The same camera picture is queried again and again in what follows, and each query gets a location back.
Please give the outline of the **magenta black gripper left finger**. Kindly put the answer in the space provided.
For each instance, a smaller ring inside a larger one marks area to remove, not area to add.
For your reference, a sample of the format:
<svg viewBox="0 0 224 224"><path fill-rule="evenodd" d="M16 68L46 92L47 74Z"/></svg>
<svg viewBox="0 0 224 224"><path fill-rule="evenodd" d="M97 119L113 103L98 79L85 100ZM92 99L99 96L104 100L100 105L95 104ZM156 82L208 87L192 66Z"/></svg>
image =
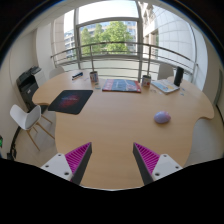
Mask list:
<svg viewBox="0 0 224 224"><path fill-rule="evenodd" d="M67 154L57 153L42 166L42 169L79 185L91 154L92 143L89 142Z"/></svg>

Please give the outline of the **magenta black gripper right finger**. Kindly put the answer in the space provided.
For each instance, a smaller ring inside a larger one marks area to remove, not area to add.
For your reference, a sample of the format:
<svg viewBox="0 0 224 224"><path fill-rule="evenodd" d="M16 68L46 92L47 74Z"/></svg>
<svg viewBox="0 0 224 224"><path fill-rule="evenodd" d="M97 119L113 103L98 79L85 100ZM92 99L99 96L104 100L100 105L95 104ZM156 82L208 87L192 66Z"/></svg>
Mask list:
<svg viewBox="0 0 224 224"><path fill-rule="evenodd" d="M133 154L145 185L182 169L168 154L159 155L138 143L133 144Z"/></svg>

